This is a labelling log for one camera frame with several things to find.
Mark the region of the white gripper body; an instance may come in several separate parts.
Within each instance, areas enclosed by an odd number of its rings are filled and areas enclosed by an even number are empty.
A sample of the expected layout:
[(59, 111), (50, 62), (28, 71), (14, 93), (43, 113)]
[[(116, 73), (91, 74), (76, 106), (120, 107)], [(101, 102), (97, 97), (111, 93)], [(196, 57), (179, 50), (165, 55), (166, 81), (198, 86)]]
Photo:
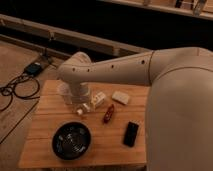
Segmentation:
[(87, 83), (70, 84), (70, 95), (73, 103), (88, 103), (91, 93)]

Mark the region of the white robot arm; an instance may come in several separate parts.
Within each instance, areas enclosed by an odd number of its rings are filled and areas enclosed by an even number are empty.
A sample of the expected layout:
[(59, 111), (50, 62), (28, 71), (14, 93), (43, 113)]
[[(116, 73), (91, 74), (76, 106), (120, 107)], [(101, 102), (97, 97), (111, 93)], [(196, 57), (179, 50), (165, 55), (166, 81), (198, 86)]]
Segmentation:
[(77, 103), (89, 82), (147, 86), (147, 171), (213, 171), (213, 51), (172, 48), (95, 63), (77, 52), (58, 73)]

